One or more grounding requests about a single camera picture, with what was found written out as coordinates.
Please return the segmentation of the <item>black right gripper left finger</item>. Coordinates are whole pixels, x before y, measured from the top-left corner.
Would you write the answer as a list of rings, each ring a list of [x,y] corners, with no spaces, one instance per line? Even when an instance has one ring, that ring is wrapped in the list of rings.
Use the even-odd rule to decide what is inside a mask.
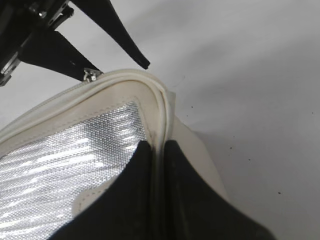
[[[147,141],[140,141],[111,186],[53,240],[152,240],[151,160]]]

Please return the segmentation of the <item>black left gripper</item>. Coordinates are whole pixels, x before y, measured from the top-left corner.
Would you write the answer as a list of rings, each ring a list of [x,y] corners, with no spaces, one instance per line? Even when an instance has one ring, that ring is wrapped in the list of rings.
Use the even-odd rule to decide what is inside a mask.
[[[56,29],[72,17],[68,0],[2,0],[0,2],[0,85],[12,77],[20,62],[45,68],[78,81],[94,66]]]

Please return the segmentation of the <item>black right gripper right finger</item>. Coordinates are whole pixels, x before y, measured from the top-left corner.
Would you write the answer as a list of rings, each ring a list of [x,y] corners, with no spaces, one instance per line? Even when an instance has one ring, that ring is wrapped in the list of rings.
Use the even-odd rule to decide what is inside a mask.
[[[178,142],[164,144],[156,177],[156,239],[271,240],[272,233],[223,199]]]

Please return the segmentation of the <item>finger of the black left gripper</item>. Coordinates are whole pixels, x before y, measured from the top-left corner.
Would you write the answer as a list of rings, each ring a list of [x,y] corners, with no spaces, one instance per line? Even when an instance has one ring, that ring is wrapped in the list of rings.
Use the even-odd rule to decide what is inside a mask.
[[[149,60],[137,47],[110,0],[96,0],[97,13],[95,14],[98,24],[130,57],[143,69],[150,66]]]

